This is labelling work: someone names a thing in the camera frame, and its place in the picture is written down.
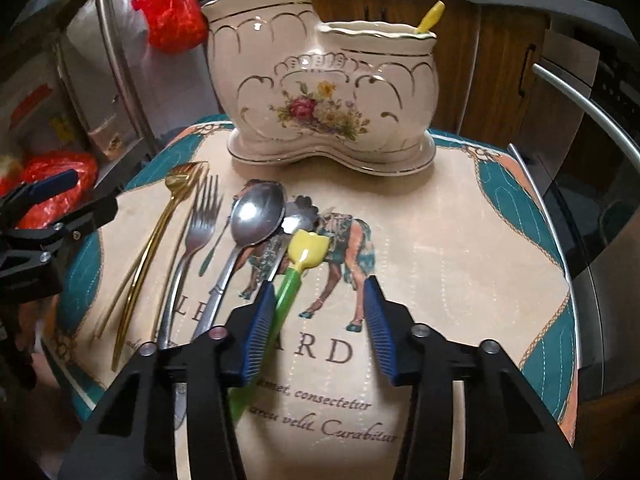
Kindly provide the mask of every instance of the silver fork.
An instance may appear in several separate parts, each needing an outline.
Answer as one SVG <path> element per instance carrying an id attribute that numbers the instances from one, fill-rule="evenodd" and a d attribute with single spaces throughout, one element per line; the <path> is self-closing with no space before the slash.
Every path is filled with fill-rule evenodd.
<path id="1" fill-rule="evenodd" d="M 193 255 L 203 248 L 216 230 L 216 219 L 222 205 L 222 197 L 218 199 L 218 176 L 213 185 L 213 177 L 209 175 L 204 182 L 198 186 L 198 194 L 193 201 L 191 210 L 191 221 L 189 230 L 184 240 L 185 251 L 178 265 L 175 267 L 174 277 L 171 281 L 171 288 L 164 303 L 162 311 L 162 321 L 158 331 L 158 346 L 161 349 L 169 345 L 171 326 L 174 320 L 174 308 L 178 298 L 178 293 L 184 283 L 186 270 Z"/>

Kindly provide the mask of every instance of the table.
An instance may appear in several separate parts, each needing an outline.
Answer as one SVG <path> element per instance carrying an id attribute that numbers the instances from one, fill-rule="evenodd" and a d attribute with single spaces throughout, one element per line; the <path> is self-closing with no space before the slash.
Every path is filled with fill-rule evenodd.
<path id="1" fill-rule="evenodd" d="M 370 274 L 378 277 L 388 299 L 406 304 L 416 321 L 447 338 L 473 345 L 498 340 L 573 439 L 577 351 L 570 288 L 536 194 L 513 157 L 432 130 L 434 163 L 411 176 L 369 176 L 320 157 L 290 166 L 247 166 L 226 150 L 233 124 L 224 116 L 214 119 L 180 134 L 129 183 L 118 197 L 116 219 L 87 238 L 70 268 L 44 341 L 52 369 L 71 391 L 80 417 L 89 415 L 113 381 L 118 316 L 101 339 L 93 340 L 94 327 L 168 201 L 162 180 L 176 164 L 208 160 L 225 192 L 223 212 L 251 179 L 278 180 L 290 198 L 312 198 L 321 211 L 319 229 L 333 238 L 326 263 L 304 277 L 276 357 L 263 370 L 254 403 L 238 423 L 249 479 L 392 477 L 410 391 L 386 382 L 362 330 L 358 302 Z M 168 226 L 121 365 L 152 338 L 152 320 L 189 209 L 189 203 L 181 204 Z M 224 223 L 223 213 L 217 233 Z M 191 264 L 175 314 L 171 340 L 176 344 L 190 339 L 232 248 L 227 230 L 199 277 L 215 239 Z M 249 258 L 236 272 L 219 322 L 251 296 L 252 270 L 262 272 L 260 261 Z M 456 388 L 451 478 L 462 475 L 462 402 Z M 367 431 L 380 438 L 363 439 Z M 183 426 L 177 436 L 180 478 L 188 478 L 185 435 Z"/>

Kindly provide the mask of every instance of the metal spoon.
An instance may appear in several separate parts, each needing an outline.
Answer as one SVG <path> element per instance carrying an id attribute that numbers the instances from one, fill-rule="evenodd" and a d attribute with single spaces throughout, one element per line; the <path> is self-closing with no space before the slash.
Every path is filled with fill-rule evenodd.
<path id="1" fill-rule="evenodd" d="M 216 320 L 226 287 L 231 280 L 236 260 L 245 247 L 259 244 L 271 236 L 284 216 L 285 192 L 277 182 L 259 182 L 242 195 L 231 211 L 231 235 L 236 246 L 229 254 L 216 285 L 205 306 L 191 340 L 205 333 Z"/>
<path id="2" fill-rule="evenodd" d="M 308 196 L 297 196 L 293 202 L 287 202 L 285 216 L 280 226 L 280 248 L 276 255 L 276 261 L 271 267 L 271 272 L 267 280 L 272 282 L 280 269 L 280 264 L 287 253 L 291 237 L 302 229 L 303 231 L 313 231 L 318 222 L 318 208 L 311 203 Z"/>

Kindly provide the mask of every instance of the screw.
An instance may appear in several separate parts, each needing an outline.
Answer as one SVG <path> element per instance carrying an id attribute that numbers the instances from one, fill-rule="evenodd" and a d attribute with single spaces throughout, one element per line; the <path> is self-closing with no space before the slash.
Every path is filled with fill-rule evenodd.
<path id="1" fill-rule="evenodd" d="M 155 354 L 157 349 L 158 347 L 156 346 L 156 343 L 149 342 L 140 345 L 140 348 L 138 348 L 138 352 L 140 352 L 140 355 L 148 356 Z"/>
<path id="2" fill-rule="evenodd" d="M 431 329 L 424 323 L 416 323 L 411 327 L 411 333 L 416 337 L 427 337 Z"/>
<path id="3" fill-rule="evenodd" d="M 497 354 L 500 351 L 500 345 L 493 339 L 485 339 L 480 343 L 480 348 L 488 354 Z"/>
<path id="4" fill-rule="evenodd" d="M 209 330 L 209 337 L 216 340 L 224 339 L 227 334 L 226 328 L 222 325 L 215 326 Z"/>

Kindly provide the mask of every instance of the horse illustration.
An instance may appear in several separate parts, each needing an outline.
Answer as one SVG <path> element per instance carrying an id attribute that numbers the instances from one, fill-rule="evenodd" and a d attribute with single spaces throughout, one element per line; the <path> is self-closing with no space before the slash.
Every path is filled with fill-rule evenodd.
<path id="1" fill-rule="evenodd" d="M 376 261 L 371 229 L 359 218 L 329 210 L 319 215 L 316 233 L 331 238 L 329 250 L 324 257 L 329 265 L 329 276 L 320 296 L 299 316 L 307 319 L 313 317 L 342 278 L 356 291 L 355 314 L 346 329 L 349 332 L 361 332 L 364 319 L 364 280 L 373 273 Z M 247 248 L 238 258 L 234 272 L 247 262 L 252 266 L 249 283 L 240 293 L 242 298 L 251 298 L 259 283 L 270 273 L 280 243 L 284 241 L 281 240 L 282 237 L 283 235 L 276 234 L 261 244 Z M 278 274 L 283 274 L 288 265 L 289 261 L 285 256 Z"/>

